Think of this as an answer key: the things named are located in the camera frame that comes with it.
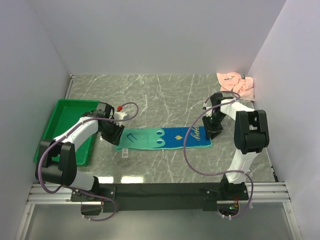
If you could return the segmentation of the blue green crocodile towel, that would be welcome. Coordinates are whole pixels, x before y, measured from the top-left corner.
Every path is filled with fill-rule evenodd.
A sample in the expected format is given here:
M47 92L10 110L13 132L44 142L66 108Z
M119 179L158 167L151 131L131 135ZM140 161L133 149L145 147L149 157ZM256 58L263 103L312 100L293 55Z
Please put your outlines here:
M126 128L119 145L114 146L116 152L128 151L156 151L177 150L184 147L188 127L163 128ZM187 138L187 148L210 148L212 141L206 139L203 126L193 126Z

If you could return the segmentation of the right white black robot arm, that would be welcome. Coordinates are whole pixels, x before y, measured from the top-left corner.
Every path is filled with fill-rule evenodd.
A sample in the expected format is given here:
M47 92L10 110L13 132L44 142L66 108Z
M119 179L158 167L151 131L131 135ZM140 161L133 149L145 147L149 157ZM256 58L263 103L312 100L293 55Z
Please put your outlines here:
M224 96L225 92L217 92L206 99L202 117L207 140L213 140L222 133L222 121L226 116L234 120L233 141L236 148L232 162L225 174L227 183L220 187L220 195L230 200L238 193L235 184L246 180L253 160L269 145L269 129L267 114L264 110L255 110L237 101L236 97ZM208 111L210 101L214 109Z

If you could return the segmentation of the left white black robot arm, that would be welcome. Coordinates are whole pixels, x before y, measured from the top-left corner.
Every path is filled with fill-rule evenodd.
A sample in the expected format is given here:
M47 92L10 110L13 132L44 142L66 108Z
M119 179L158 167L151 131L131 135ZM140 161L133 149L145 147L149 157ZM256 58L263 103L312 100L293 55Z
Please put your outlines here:
M76 151L97 133L107 142L118 146L125 129L121 122L129 119L129 114L122 112L122 108L119 106L115 109L103 102L102 107L82 114L76 124L63 134L54 139L42 140L39 144L35 178L46 183L80 189L89 201L97 200L101 194L99 180L96 176L78 170Z

